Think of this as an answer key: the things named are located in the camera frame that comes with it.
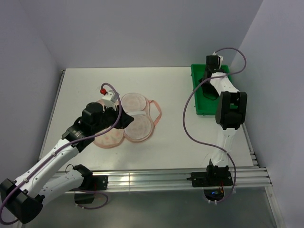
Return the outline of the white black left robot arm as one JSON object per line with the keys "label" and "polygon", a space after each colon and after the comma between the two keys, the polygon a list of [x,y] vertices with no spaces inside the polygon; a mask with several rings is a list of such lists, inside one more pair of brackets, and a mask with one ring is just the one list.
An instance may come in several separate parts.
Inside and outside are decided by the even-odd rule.
{"label": "white black left robot arm", "polygon": [[5,179],[0,185],[1,209],[9,210],[18,221],[26,224],[33,220],[43,207],[73,190],[93,187],[93,173],[84,165],[76,165],[60,178],[54,174],[69,160],[81,153],[97,136],[112,128],[124,129],[134,118],[121,105],[104,107],[89,103],[72,126],[67,128],[54,148],[31,169],[15,180]]}

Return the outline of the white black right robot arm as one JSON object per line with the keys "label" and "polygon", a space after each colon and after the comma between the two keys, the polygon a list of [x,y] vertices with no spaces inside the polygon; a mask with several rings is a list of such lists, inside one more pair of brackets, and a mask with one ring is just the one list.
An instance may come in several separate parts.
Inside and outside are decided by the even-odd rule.
{"label": "white black right robot arm", "polygon": [[213,166],[225,168],[229,165],[229,152],[237,130],[245,121],[247,94],[237,90],[221,68],[222,56],[215,53],[206,56],[206,66],[203,79],[208,79],[202,85],[203,94],[209,99],[218,99],[215,113],[219,125],[218,149],[212,155],[210,162]]}

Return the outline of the floral pink mesh laundry bag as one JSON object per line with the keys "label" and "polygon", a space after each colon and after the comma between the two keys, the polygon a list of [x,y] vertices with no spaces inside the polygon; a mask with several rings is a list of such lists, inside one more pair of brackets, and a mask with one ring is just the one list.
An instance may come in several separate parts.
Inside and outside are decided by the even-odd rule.
{"label": "floral pink mesh laundry bag", "polygon": [[138,93],[125,94],[121,104],[129,116],[134,118],[125,129],[113,128],[109,132],[95,138],[94,144],[102,149],[119,146],[125,139],[131,143],[148,140],[162,117],[159,104]]}

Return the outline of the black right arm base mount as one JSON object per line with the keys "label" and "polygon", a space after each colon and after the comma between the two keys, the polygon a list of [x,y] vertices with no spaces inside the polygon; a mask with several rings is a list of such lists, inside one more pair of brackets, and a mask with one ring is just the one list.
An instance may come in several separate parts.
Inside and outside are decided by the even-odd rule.
{"label": "black right arm base mount", "polygon": [[225,187],[235,187],[229,167],[219,167],[210,164],[206,171],[192,172],[187,178],[191,181],[192,187],[204,188],[204,197],[209,204],[217,205],[225,199]]}

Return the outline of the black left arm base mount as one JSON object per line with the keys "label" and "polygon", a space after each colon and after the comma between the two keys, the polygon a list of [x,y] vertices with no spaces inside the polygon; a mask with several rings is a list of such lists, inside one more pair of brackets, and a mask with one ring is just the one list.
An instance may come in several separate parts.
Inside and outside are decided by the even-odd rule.
{"label": "black left arm base mount", "polygon": [[108,176],[92,176],[88,182],[75,189],[74,202],[77,207],[87,210],[104,207],[109,197],[104,190],[107,189]]}

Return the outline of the black bra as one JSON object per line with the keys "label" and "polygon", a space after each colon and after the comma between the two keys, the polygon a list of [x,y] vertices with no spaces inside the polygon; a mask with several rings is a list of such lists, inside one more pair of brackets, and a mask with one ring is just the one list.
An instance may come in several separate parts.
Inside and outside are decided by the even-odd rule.
{"label": "black bra", "polygon": [[203,96],[209,100],[216,100],[219,97],[215,87],[210,83],[206,82],[202,85]]}

